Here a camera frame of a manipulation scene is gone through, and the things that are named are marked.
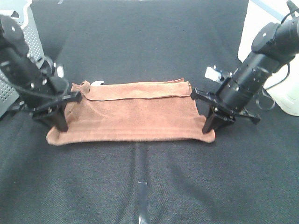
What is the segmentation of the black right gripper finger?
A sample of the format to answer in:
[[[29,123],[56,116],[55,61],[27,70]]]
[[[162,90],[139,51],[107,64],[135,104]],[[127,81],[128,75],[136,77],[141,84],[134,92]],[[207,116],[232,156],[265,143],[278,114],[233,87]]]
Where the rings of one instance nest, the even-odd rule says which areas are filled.
[[[214,108],[210,107],[205,124],[202,128],[203,133],[208,133],[213,129],[213,122],[214,122]]]
[[[210,101],[210,95],[208,92],[198,90],[197,88],[194,88],[190,94],[191,98],[193,100],[202,100],[205,102]]]

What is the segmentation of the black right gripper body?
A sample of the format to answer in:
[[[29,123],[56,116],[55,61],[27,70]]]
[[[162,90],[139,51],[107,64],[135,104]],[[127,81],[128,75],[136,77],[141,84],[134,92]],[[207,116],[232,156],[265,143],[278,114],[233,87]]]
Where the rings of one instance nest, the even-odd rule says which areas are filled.
[[[208,103],[210,107],[214,108],[213,129],[219,129],[234,124],[236,117],[249,119],[254,124],[257,124],[261,120],[261,117],[258,114],[250,112],[246,108],[240,110],[231,109],[214,93],[209,92],[209,95],[210,101]]]

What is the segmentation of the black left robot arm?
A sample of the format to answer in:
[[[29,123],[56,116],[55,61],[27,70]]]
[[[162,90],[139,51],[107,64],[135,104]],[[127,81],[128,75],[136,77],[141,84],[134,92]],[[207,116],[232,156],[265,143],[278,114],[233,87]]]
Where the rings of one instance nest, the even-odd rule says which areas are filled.
[[[0,16],[0,70],[4,82],[12,86],[21,100],[10,111],[25,111],[33,120],[59,131],[68,130],[64,110],[69,102],[80,102],[79,91],[70,91],[69,82],[58,75],[58,67],[48,57],[39,68],[29,55],[24,33],[9,16]]]

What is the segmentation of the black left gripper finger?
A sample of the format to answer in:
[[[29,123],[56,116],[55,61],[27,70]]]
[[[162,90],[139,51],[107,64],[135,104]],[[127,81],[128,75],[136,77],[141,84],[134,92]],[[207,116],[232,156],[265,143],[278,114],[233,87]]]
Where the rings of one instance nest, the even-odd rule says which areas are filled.
[[[68,125],[65,119],[66,104],[56,105],[51,107],[50,121],[52,126],[56,127],[61,132],[66,132],[68,130]]]
[[[58,97],[55,99],[55,103],[69,103],[69,102],[80,102],[82,100],[82,95],[80,91],[70,91],[66,95]]]

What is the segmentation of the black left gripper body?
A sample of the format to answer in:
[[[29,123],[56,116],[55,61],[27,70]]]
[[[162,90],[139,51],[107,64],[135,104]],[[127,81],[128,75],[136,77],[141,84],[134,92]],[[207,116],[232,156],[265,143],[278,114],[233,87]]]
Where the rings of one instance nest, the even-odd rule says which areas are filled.
[[[51,107],[63,104],[54,101],[69,92],[69,82],[60,77],[49,77],[46,81],[46,84],[39,87],[35,83],[33,89],[27,89],[23,92],[22,100],[27,110],[31,112],[33,120],[52,126],[50,121]]]

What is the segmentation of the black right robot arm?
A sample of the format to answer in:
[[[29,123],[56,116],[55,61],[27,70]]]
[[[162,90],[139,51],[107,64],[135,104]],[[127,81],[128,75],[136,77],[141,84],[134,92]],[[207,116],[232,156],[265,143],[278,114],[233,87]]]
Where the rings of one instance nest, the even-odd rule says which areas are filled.
[[[299,52],[299,19],[270,22],[254,38],[251,52],[233,75],[225,78],[216,93],[194,88],[192,99],[210,106],[203,133],[231,125],[244,117],[257,124],[261,118],[245,107],[266,80],[288,64]]]

